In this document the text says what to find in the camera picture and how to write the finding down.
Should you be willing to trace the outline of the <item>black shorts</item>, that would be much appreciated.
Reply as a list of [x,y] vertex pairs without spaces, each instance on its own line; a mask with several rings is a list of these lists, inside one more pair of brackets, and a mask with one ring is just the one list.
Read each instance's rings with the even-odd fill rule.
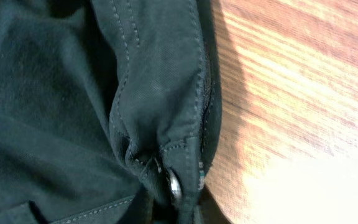
[[0,223],[227,223],[209,1],[0,1]]

